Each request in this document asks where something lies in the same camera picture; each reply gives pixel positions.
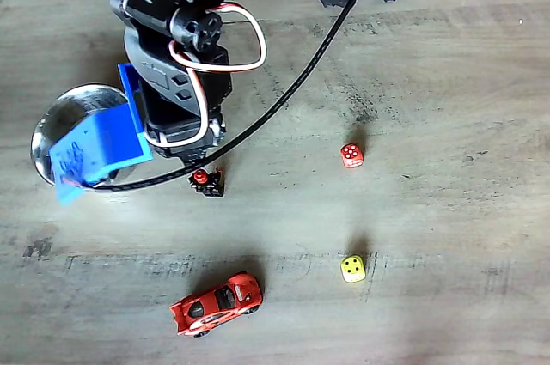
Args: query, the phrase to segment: car wheel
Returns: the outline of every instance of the car wheel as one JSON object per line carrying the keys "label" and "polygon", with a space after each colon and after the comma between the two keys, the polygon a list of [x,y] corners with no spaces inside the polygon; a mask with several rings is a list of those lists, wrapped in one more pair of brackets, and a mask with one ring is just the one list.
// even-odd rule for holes
{"label": "car wheel", "polygon": [[251,307],[250,309],[244,311],[243,315],[250,315],[251,313],[256,312],[258,309],[260,309],[260,305],[256,305],[255,307]]}
{"label": "car wheel", "polygon": [[205,337],[206,335],[208,335],[210,331],[203,331],[201,333],[198,333],[197,335],[193,335],[192,337],[193,338],[202,338],[202,337]]}

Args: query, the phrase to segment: red toy car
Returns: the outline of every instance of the red toy car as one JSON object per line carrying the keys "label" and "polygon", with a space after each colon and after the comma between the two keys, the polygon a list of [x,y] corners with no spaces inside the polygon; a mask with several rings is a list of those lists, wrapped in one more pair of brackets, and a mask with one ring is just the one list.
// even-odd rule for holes
{"label": "red toy car", "polygon": [[178,335],[201,338],[210,329],[241,315],[256,312],[262,296],[256,278],[246,272],[203,294],[189,295],[170,307]]}

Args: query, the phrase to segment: red and white wire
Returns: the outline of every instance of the red and white wire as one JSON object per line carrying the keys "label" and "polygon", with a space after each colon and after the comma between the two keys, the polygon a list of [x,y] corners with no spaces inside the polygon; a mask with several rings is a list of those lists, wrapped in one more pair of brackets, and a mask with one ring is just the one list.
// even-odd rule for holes
{"label": "red and white wire", "polygon": [[206,99],[205,91],[203,90],[202,84],[200,83],[199,77],[195,70],[199,71],[212,71],[212,72],[237,72],[237,71],[246,71],[252,70],[260,67],[265,61],[267,56],[267,44],[264,33],[261,30],[260,24],[254,19],[254,17],[242,6],[236,3],[222,3],[220,6],[212,9],[213,11],[219,11],[221,13],[230,13],[236,12],[241,15],[244,15],[252,24],[254,31],[258,36],[258,41],[260,43],[260,58],[257,62],[251,64],[236,64],[236,65],[223,65],[223,64],[205,64],[200,63],[198,60],[193,61],[191,57],[193,55],[189,53],[179,53],[175,50],[176,42],[172,40],[168,49],[170,55],[174,58],[176,62],[186,67],[187,74],[192,84],[195,97],[197,99],[197,104],[199,105],[199,116],[200,116],[200,127],[197,134],[189,137],[185,140],[180,140],[178,142],[169,142],[166,136],[163,133],[159,133],[159,140],[154,140],[147,132],[144,133],[147,142],[153,146],[159,148],[177,148],[180,146],[185,146],[191,143],[195,143],[200,140],[208,131],[209,117],[208,117],[208,102]]}
{"label": "red and white wire", "polygon": [[180,53],[175,50],[176,42],[172,40],[168,45],[170,50],[170,55],[176,62],[182,66],[187,67],[188,69],[199,70],[199,71],[212,71],[212,72],[222,72],[222,73],[235,73],[237,71],[247,71],[259,68],[265,61],[267,57],[267,44],[264,33],[261,30],[260,24],[254,19],[254,16],[250,14],[246,9],[236,3],[222,3],[220,6],[211,9],[212,11],[219,11],[220,13],[239,13],[246,17],[258,37],[258,42],[260,44],[260,58],[250,64],[206,64],[200,62],[193,62],[188,58],[183,58]]}

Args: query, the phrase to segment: red die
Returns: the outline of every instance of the red die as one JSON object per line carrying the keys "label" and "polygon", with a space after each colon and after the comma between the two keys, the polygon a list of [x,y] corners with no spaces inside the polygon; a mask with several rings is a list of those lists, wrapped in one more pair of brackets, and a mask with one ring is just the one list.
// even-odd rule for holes
{"label": "red die", "polygon": [[340,153],[345,167],[352,168],[363,164],[363,154],[355,143],[348,143],[341,149]]}

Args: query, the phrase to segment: yellow die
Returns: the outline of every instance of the yellow die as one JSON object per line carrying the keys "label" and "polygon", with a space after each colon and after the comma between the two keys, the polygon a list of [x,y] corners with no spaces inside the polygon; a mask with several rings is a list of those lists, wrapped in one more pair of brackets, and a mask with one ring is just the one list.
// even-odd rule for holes
{"label": "yellow die", "polygon": [[346,282],[358,282],[366,278],[364,263],[360,256],[351,255],[342,261],[342,275]]}

